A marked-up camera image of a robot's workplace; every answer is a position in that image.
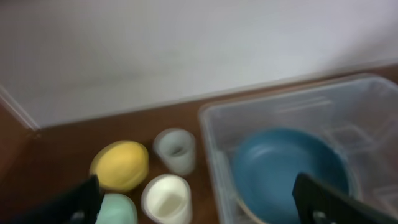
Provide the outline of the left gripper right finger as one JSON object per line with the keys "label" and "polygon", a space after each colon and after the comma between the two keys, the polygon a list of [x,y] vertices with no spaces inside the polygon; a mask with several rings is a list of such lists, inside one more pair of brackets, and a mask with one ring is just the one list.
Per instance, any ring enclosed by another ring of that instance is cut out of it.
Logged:
{"label": "left gripper right finger", "polygon": [[300,173],[292,192],[302,224],[397,224],[397,219]]}

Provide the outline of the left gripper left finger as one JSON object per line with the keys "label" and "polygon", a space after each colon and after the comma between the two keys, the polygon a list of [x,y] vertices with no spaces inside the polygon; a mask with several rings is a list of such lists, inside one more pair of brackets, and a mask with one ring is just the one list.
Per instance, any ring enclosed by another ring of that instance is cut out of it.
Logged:
{"label": "left gripper left finger", "polygon": [[28,223],[84,223],[95,224],[104,193],[96,175],[82,184],[38,207],[16,215],[9,220],[12,224]]}

